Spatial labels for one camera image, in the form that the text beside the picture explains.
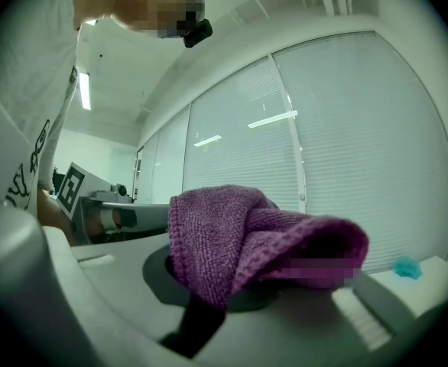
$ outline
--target person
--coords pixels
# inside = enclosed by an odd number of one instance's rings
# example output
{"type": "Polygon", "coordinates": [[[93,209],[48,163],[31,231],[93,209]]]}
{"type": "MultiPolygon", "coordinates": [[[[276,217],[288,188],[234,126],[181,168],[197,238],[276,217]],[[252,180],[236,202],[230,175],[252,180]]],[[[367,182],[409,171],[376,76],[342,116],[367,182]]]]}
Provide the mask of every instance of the person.
{"type": "Polygon", "coordinates": [[[191,29],[198,1],[12,1],[0,17],[0,107],[27,139],[30,151],[8,191],[0,192],[7,203],[37,216],[42,226],[63,230],[75,244],[68,218],[47,192],[53,189],[54,152],[76,88],[81,25],[112,18],[130,31],[165,37],[191,29]]]}

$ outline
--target shirt sleeve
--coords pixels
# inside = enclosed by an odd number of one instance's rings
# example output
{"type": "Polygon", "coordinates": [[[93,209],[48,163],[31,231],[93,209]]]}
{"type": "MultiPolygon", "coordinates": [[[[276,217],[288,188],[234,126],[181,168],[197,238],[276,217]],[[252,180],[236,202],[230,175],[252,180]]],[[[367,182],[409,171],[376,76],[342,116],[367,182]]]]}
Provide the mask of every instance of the shirt sleeve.
{"type": "Polygon", "coordinates": [[[61,134],[61,129],[64,125],[64,120],[70,108],[73,95],[78,83],[78,73],[75,68],[71,72],[70,83],[66,91],[63,108],[53,123],[49,136],[47,138],[45,149],[41,156],[41,163],[39,165],[39,180],[37,186],[42,190],[50,192],[54,189],[53,185],[53,171],[54,171],[54,153],[56,152],[57,142],[61,134]]]}

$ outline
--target towel fold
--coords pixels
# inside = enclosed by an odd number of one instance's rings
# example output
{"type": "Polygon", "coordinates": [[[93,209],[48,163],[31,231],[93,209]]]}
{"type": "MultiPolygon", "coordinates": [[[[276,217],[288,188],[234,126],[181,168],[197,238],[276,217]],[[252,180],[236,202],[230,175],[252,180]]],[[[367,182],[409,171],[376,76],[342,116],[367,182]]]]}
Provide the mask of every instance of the towel fold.
{"type": "Polygon", "coordinates": [[[172,197],[169,233],[175,278],[218,308],[252,281],[339,287],[368,249],[349,220],[282,211],[260,190],[233,185],[172,197]]]}

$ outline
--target ceiling light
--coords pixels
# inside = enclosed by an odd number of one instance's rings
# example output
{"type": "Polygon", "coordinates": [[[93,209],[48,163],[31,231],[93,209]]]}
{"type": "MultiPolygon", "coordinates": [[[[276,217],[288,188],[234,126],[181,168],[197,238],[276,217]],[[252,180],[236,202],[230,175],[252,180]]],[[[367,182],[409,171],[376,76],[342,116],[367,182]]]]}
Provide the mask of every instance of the ceiling light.
{"type": "Polygon", "coordinates": [[[201,145],[205,145],[205,144],[212,143],[213,141],[217,141],[220,138],[222,138],[222,136],[216,135],[216,136],[213,136],[211,138],[208,138],[207,140],[199,141],[198,143],[194,144],[194,146],[195,147],[200,147],[201,145]]]}
{"type": "Polygon", "coordinates": [[[294,110],[292,112],[286,112],[283,114],[274,115],[273,117],[270,117],[269,119],[262,119],[260,121],[253,122],[252,124],[248,124],[248,126],[250,128],[256,128],[257,126],[260,126],[260,125],[270,124],[272,122],[279,121],[281,119],[288,119],[289,117],[295,117],[296,115],[297,115],[297,110],[294,110]]]}
{"type": "Polygon", "coordinates": [[[89,76],[88,73],[80,73],[81,105],[86,110],[91,110],[89,102],[89,76]]]}

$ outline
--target table surface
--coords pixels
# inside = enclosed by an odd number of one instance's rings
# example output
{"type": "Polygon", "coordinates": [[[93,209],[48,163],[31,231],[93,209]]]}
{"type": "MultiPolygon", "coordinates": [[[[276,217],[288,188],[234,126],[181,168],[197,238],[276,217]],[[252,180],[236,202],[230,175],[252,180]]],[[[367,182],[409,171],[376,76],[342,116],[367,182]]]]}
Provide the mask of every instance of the table surface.
{"type": "Polygon", "coordinates": [[[448,262],[434,256],[420,262],[423,274],[417,280],[393,271],[370,274],[401,299],[416,317],[448,301],[448,262]]]}

